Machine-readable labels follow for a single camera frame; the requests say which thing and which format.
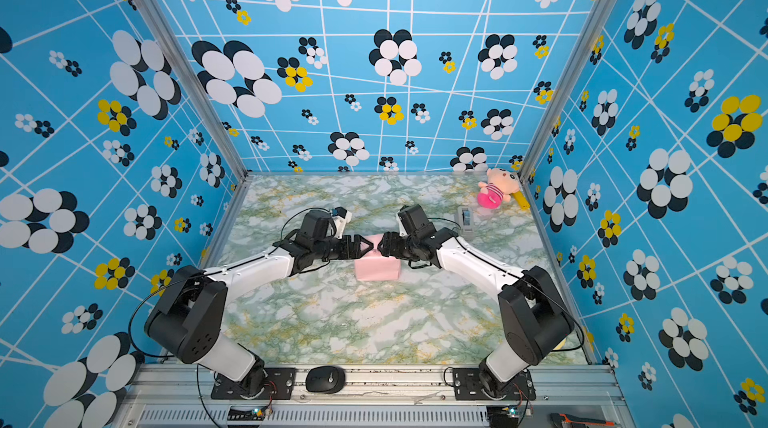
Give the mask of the green circuit board left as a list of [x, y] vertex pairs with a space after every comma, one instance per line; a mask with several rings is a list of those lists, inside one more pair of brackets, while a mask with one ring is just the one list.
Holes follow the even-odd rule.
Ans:
[[227, 414], [228, 421], [264, 421], [272, 414], [269, 407], [231, 407]]

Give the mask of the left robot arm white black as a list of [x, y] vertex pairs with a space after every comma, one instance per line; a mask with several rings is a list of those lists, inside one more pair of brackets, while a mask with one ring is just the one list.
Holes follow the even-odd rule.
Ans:
[[346, 235], [351, 214], [309, 209], [299, 228], [245, 261], [200, 270], [178, 270], [150, 312], [145, 334], [185, 364], [207, 368], [255, 398], [266, 386], [264, 361], [222, 333], [225, 309], [261, 286], [308, 272], [317, 261], [357, 260], [374, 248]]

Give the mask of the orange black tool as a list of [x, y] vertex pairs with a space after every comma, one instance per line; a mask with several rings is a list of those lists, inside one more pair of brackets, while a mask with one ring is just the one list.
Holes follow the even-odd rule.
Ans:
[[549, 420], [555, 428], [613, 428], [616, 426], [616, 424], [611, 421], [585, 418], [565, 413], [552, 413], [549, 415]]

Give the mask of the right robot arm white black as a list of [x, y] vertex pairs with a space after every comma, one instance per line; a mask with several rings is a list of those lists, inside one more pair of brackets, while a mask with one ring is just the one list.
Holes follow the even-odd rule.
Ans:
[[514, 267], [481, 252], [457, 231], [436, 228], [419, 205], [402, 208], [397, 218], [399, 230], [384, 233], [378, 244], [383, 256], [456, 274], [498, 302], [504, 341], [479, 364], [491, 398], [506, 396], [516, 376], [582, 332], [545, 269]]

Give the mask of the black computer mouse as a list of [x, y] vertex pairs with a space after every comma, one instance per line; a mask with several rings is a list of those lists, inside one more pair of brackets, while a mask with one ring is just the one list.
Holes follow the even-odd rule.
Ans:
[[345, 370], [333, 365], [312, 368], [305, 378], [305, 389], [310, 393], [336, 394], [344, 388], [345, 384]]

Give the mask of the aluminium frame post left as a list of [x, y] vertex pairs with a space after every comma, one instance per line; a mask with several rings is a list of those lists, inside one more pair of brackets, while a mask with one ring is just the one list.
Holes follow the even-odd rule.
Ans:
[[229, 136], [224, 133], [221, 120], [174, 36], [168, 17], [162, 12], [157, 0], [135, 0], [135, 3], [154, 40], [159, 44], [171, 68], [177, 74], [179, 83], [188, 95], [191, 105], [217, 144], [223, 158], [228, 162], [234, 176], [239, 183], [243, 183], [248, 177], [247, 169]]

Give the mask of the aluminium frame post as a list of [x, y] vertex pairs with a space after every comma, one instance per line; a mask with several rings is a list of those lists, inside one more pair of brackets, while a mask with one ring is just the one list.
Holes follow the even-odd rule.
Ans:
[[221, 120], [174, 36], [168, 17], [162, 12], [157, 0], [135, 0], [135, 3], [154, 40], [159, 44], [171, 68], [177, 74], [179, 83], [188, 95], [191, 105], [217, 144], [223, 158], [228, 162], [234, 176], [239, 183], [243, 183], [248, 177], [247, 169], [229, 136], [224, 133]]
[[568, 62], [565, 65], [562, 76], [556, 84], [553, 100], [548, 104], [525, 155], [524, 164], [520, 172], [520, 176], [523, 180], [526, 180], [537, 167], [538, 160], [550, 138], [551, 129], [561, 115], [563, 109], [568, 104], [568, 97], [574, 90], [576, 82], [586, 65], [588, 54], [591, 51], [594, 42], [602, 33], [602, 29], [607, 23], [617, 1], [618, 0], [597, 0], [593, 5], [582, 32], [580, 33], [569, 56]]

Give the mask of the aluminium frame post right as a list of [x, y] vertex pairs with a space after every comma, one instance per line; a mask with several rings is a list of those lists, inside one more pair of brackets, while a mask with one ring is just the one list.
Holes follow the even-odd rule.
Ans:
[[538, 160], [550, 138], [551, 129], [561, 115], [563, 109], [568, 104], [568, 97], [574, 90], [576, 82], [586, 65], [588, 54], [591, 51], [594, 42], [602, 33], [602, 29], [607, 23], [617, 1], [618, 0], [597, 0], [593, 5], [582, 32], [580, 33], [569, 56], [568, 62], [565, 65], [562, 76], [556, 84], [553, 100], [548, 104], [525, 155], [524, 164], [520, 172], [520, 176], [523, 180], [526, 180], [537, 167]]

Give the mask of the purple wrapping paper sheet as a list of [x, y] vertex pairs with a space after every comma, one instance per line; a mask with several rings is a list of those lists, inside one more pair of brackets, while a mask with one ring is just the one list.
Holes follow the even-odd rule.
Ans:
[[385, 257], [378, 251], [383, 235], [364, 235], [373, 248], [361, 259], [354, 261], [355, 277], [360, 282], [396, 281], [401, 273], [401, 261]]

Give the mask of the pink plush pig toy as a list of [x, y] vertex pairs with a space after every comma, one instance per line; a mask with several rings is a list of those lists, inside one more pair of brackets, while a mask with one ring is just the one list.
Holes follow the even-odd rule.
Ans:
[[481, 208], [496, 210], [512, 200], [521, 189], [518, 176], [501, 168], [489, 168], [486, 182], [479, 182], [477, 202]]

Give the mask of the green circuit board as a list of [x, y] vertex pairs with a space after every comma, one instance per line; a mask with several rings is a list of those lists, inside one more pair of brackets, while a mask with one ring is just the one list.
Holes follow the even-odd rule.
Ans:
[[269, 407], [231, 407], [227, 414], [228, 421], [264, 421], [272, 414]]
[[486, 414], [491, 427], [518, 426], [526, 418], [528, 409], [513, 406], [488, 406]]

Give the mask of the aluminium front rail base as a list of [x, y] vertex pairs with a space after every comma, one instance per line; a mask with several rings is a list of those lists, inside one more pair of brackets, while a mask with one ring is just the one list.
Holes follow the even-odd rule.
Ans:
[[[565, 413], [633, 427], [613, 372], [605, 366], [544, 366], [516, 380], [511, 394], [493, 399], [468, 365], [345, 365], [336, 394], [305, 389], [307, 365], [277, 365], [276, 387], [257, 399], [237, 399], [206, 370], [187, 365], [142, 369], [117, 411], [117, 427], [491, 427], [488, 406], [528, 409], [518, 426], [552, 427]], [[264, 421], [228, 421], [231, 407], [269, 407]]]

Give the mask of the green circuit board right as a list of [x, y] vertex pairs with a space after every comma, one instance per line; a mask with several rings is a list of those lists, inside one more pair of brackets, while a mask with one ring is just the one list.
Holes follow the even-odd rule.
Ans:
[[526, 418], [528, 409], [513, 406], [488, 406], [486, 414], [491, 427], [518, 426]]

